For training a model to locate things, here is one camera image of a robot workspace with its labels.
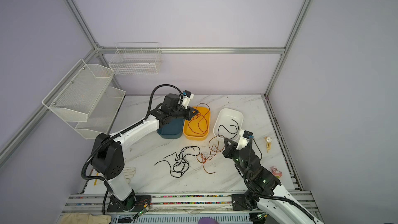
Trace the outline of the purple object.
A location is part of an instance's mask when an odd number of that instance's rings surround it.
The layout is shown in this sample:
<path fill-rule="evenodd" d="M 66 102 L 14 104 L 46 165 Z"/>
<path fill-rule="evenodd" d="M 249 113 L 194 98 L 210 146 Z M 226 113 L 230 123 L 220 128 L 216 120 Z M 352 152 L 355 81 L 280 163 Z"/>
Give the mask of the purple object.
<path fill-rule="evenodd" d="M 219 224 L 215 219 L 210 217 L 203 217 L 198 221 L 198 224 Z"/>

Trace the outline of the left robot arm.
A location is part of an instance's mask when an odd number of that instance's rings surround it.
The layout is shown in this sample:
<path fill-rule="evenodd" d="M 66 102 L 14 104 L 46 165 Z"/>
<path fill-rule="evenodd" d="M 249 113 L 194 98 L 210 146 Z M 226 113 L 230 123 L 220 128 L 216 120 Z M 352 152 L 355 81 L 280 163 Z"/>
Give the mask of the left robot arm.
<path fill-rule="evenodd" d="M 80 176 L 84 180 L 100 180 L 105 185 L 111 202 L 122 211 L 130 212 L 137 205 L 135 192 L 123 175 L 129 148 L 148 134 L 157 131 L 175 119 L 192 120 L 199 111 L 191 107 L 194 94 L 188 90 L 169 93 L 157 107 L 152 107 L 156 86 L 150 95 L 146 115 L 137 123 L 113 134 L 99 134 Z"/>

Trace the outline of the upper white mesh shelf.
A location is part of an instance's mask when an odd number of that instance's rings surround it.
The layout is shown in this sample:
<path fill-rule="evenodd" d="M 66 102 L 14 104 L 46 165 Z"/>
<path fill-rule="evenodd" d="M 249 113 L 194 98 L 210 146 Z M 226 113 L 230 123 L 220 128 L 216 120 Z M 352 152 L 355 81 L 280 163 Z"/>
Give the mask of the upper white mesh shelf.
<path fill-rule="evenodd" d="M 79 60 L 42 104 L 65 122 L 86 122 L 114 74 L 111 68 Z"/>

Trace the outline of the yellow plastic tub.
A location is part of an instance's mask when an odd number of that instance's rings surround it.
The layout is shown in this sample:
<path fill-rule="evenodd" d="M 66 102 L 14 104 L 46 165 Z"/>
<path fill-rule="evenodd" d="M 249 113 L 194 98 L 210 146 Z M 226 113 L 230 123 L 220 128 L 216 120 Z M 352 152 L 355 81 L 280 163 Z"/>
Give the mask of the yellow plastic tub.
<path fill-rule="evenodd" d="M 199 113 L 192 120 L 184 122 L 183 134 L 188 140 L 204 141 L 210 130 L 210 107 L 208 104 L 200 103 L 195 109 Z"/>

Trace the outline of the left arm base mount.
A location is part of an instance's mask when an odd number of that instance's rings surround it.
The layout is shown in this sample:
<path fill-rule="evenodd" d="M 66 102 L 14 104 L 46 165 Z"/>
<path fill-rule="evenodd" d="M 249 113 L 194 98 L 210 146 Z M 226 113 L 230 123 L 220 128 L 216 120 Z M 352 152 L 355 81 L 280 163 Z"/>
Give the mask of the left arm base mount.
<path fill-rule="evenodd" d="M 144 206 L 150 206 L 151 200 L 152 197 L 149 195 L 135 195 L 133 197 L 127 197 L 124 201 L 118 200 L 116 197 L 111 195 L 106 211 L 109 213 L 138 213 L 144 209 Z"/>

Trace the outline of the aluminium front rail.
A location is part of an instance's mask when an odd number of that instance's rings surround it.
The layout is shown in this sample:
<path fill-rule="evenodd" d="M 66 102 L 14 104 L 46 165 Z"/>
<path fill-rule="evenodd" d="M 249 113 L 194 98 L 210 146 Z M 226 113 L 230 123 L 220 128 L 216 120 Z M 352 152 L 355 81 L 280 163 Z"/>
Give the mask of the aluminium front rail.
<path fill-rule="evenodd" d="M 199 214 L 229 212 L 233 210 L 231 193 L 216 194 L 176 194 L 176 195 L 153 195 L 149 212 L 176 213 L 176 214 Z M 66 213 L 89 213 L 101 214 L 103 205 L 103 194 L 70 195 L 62 214 Z"/>

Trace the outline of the white plastic tub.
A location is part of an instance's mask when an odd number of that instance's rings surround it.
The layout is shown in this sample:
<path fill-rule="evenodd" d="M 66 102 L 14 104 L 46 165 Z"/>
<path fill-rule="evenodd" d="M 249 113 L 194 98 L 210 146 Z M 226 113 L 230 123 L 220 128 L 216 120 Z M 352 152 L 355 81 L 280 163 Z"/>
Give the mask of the white plastic tub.
<path fill-rule="evenodd" d="M 223 108 L 216 119 L 213 134 L 223 136 L 232 141 L 238 140 L 238 134 L 243 125 L 244 115 L 230 108 Z"/>

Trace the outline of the white mesh shelf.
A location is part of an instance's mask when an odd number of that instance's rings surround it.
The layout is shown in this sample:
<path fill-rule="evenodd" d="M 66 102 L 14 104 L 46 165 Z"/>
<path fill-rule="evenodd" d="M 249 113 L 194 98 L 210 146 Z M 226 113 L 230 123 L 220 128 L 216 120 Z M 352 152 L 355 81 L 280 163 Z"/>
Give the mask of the white mesh shelf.
<path fill-rule="evenodd" d="M 86 122 L 67 124 L 86 140 L 94 140 L 101 133 L 108 134 L 124 98 L 125 91 L 107 87 Z"/>
<path fill-rule="evenodd" d="M 42 104 L 65 122 L 86 122 L 114 74 L 111 68 L 79 60 Z"/>

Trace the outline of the yellow toy figure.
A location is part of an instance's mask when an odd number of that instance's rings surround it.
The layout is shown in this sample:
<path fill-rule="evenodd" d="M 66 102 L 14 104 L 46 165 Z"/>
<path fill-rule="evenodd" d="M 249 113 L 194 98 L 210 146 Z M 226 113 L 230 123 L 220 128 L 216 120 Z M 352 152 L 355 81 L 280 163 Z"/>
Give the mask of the yellow toy figure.
<path fill-rule="evenodd" d="M 266 151 L 269 152 L 272 148 L 272 138 L 271 137 L 265 137 L 265 142 L 266 142 Z"/>

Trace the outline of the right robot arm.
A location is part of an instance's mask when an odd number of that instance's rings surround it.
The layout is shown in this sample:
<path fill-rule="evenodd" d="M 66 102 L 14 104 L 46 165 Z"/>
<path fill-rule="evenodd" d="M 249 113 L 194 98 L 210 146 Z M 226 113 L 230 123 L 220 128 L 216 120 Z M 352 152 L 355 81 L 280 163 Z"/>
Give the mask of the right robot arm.
<path fill-rule="evenodd" d="M 243 178 L 247 188 L 244 204 L 249 210 L 261 210 L 269 214 L 280 224 L 321 224 L 282 185 L 281 181 L 260 163 L 255 154 L 250 137 L 246 146 L 241 148 L 237 142 L 224 139 L 225 158 L 232 159 L 235 168 Z"/>

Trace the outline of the teal plastic tub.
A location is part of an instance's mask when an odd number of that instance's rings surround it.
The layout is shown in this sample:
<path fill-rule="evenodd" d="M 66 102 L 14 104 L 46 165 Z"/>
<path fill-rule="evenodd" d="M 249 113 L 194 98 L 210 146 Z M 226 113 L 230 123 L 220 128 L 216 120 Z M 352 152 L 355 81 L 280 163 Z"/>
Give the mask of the teal plastic tub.
<path fill-rule="evenodd" d="M 157 130 L 157 134 L 163 139 L 178 139 L 183 134 L 184 119 L 174 119 Z"/>

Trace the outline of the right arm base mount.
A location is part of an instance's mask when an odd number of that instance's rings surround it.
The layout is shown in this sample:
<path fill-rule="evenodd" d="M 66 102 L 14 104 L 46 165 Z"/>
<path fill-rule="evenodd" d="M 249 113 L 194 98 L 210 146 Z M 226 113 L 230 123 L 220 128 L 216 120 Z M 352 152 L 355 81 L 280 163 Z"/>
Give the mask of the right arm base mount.
<path fill-rule="evenodd" d="M 253 211 L 258 209 L 257 201 L 251 194 L 232 194 L 234 211 Z"/>

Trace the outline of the white cotton glove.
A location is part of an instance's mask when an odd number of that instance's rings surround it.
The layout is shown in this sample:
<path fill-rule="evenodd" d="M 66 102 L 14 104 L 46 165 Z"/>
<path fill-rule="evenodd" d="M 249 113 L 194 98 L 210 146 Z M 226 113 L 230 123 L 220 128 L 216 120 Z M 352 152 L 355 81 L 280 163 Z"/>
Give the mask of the white cotton glove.
<path fill-rule="evenodd" d="M 131 183 L 131 179 L 135 176 L 135 174 L 136 174 L 135 167 L 126 167 L 123 169 L 123 175 L 128 184 Z"/>

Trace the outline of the lower white mesh shelf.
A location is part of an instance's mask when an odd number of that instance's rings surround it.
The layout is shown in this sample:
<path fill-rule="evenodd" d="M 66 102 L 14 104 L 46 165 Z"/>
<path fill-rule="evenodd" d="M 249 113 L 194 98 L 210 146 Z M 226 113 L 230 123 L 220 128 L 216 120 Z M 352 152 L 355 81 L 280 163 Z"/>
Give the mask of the lower white mesh shelf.
<path fill-rule="evenodd" d="M 86 122 L 67 124 L 86 140 L 94 140 L 101 133 L 108 134 L 124 98 L 125 91 L 107 87 Z"/>

